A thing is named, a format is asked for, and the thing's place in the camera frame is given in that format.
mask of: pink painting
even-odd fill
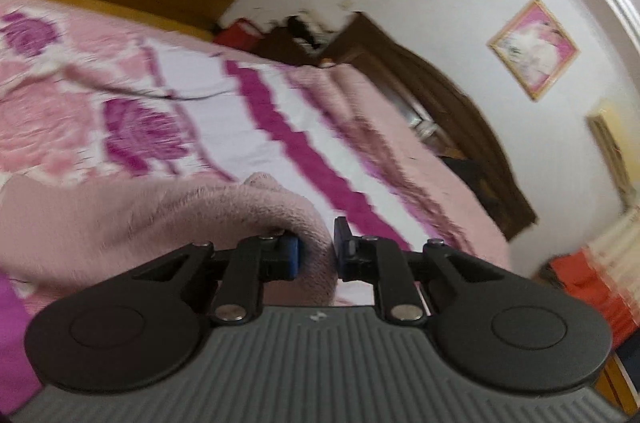
[[[540,0],[531,0],[489,46],[538,100],[578,54],[578,48]]]

